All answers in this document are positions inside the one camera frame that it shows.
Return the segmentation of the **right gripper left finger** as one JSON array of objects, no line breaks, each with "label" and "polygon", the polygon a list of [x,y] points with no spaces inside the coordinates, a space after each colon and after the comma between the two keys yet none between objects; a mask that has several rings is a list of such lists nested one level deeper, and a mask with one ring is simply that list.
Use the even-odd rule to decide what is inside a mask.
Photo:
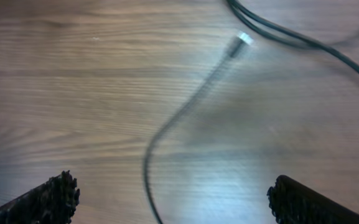
[{"label": "right gripper left finger", "polygon": [[80,189],[69,171],[0,206],[0,224],[67,224],[79,205]]}]

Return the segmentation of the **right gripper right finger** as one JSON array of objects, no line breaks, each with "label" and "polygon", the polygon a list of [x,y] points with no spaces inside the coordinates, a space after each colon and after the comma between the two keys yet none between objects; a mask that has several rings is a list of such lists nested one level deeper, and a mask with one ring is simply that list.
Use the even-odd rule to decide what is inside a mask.
[{"label": "right gripper right finger", "polygon": [[267,196],[278,224],[359,224],[359,213],[286,175],[277,177]]}]

